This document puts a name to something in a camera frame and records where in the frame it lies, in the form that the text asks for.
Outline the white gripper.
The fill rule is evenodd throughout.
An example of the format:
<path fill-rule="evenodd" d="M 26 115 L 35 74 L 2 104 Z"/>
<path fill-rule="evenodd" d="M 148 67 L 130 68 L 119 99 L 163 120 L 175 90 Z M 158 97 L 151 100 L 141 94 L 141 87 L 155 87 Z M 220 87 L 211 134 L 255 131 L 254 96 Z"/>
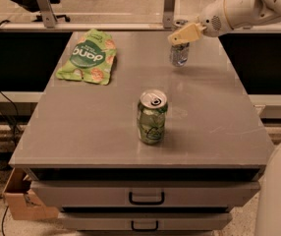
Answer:
<path fill-rule="evenodd" d="M 228 22 L 224 9 L 224 0 L 216 0 L 201 10 L 199 23 L 174 23 L 173 32 L 167 37 L 169 43 L 180 45 L 194 42 L 200 39 L 202 33 L 209 37 L 225 34 Z"/>

